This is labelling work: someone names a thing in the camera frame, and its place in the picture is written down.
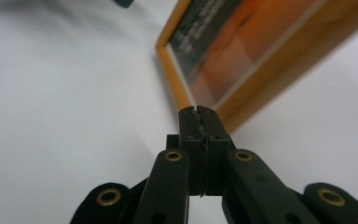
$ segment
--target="wooden picture frame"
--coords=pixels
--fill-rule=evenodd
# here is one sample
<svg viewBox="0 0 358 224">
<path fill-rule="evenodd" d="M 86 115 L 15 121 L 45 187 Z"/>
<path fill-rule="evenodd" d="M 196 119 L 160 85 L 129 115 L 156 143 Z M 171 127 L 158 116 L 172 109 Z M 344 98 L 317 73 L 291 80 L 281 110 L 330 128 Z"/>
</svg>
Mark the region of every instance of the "wooden picture frame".
<svg viewBox="0 0 358 224">
<path fill-rule="evenodd" d="M 266 0 L 247 2 L 257 1 L 260 4 L 267 2 Z M 197 101 L 195 102 L 190 96 L 189 87 L 181 77 L 178 71 L 180 69 L 170 49 L 170 40 L 193 2 L 191 0 L 178 1 L 156 44 L 158 58 L 178 110 L 197 104 Z M 268 47 L 268 50 L 260 54 L 262 56 L 258 56 L 252 66 L 247 68 L 246 77 L 239 77 L 232 82 L 230 89 L 224 92 L 225 95 L 220 94 L 218 102 L 210 106 L 216 110 L 229 133 L 358 29 L 358 0 L 309 0 L 309 2 L 311 4 L 308 8 L 301 11 L 301 15 L 298 14 L 301 19 L 297 17 L 294 21 L 292 20 L 290 29 L 276 35 L 277 39 Z M 300 7 L 292 9 L 286 6 L 285 8 L 298 10 Z M 269 18 L 273 15 L 273 13 L 265 14 L 263 18 L 260 16 L 262 18 L 260 20 L 274 21 L 274 18 Z M 264 31 L 260 28 L 257 32 L 262 34 Z M 260 40 L 257 38 L 253 40 L 250 38 L 250 48 L 253 48 L 252 43 Z"/>
</svg>

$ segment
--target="picture frame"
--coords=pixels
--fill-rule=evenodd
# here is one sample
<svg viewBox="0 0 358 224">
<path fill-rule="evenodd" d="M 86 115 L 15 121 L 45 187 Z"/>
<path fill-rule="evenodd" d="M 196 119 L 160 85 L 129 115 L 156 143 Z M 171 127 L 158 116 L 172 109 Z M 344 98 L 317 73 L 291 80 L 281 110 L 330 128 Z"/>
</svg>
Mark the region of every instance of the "picture frame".
<svg viewBox="0 0 358 224">
<path fill-rule="evenodd" d="M 358 29 L 358 1 L 233 2 L 179 0 L 156 44 L 177 110 L 208 106 L 229 133 Z"/>
</svg>

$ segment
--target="mechanical linkage arm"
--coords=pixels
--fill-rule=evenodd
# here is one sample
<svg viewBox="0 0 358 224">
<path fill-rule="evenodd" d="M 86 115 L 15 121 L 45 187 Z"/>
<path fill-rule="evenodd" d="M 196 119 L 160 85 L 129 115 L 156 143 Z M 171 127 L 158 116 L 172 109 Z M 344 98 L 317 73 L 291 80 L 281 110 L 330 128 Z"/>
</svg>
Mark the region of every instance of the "mechanical linkage arm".
<svg viewBox="0 0 358 224">
<path fill-rule="evenodd" d="M 183 224 L 189 196 L 222 196 L 228 223 L 358 223 L 358 202 L 343 189 L 317 183 L 304 194 L 287 188 L 252 151 L 236 149 L 216 113 L 179 112 L 180 134 L 150 176 L 132 189 L 107 183 L 77 208 L 71 224 Z"/>
</svg>

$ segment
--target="white surface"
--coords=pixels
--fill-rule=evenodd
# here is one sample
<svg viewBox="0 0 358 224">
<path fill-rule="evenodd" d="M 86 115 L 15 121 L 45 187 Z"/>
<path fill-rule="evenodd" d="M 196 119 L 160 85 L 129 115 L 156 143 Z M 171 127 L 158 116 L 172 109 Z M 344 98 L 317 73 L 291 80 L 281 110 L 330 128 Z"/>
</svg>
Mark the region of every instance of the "white surface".
<svg viewBox="0 0 358 224">
<path fill-rule="evenodd" d="M 177 119 L 155 41 L 176 1 L 0 4 L 0 223 L 69 223 L 96 186 L 149 175 Z M 358 198 L 358 37 L 232 134 L 289 186 Z M 189 223 L 225 223 L 191 198 Z"/>
</svg>

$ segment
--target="orange framed picture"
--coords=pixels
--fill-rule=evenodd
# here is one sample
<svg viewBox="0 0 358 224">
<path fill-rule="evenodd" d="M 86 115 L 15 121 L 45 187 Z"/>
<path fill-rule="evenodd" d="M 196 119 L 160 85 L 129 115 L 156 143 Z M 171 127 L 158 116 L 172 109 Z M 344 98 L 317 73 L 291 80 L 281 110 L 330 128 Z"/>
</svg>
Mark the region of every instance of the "orange framed picture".
<svg viewBox="0 0 358 224">
<path fill-rule="evenodd" d="M 177 109 L 232 132 L 356 29 L 352 0 L 180 0 L 156 47 Z"/>
</svg>

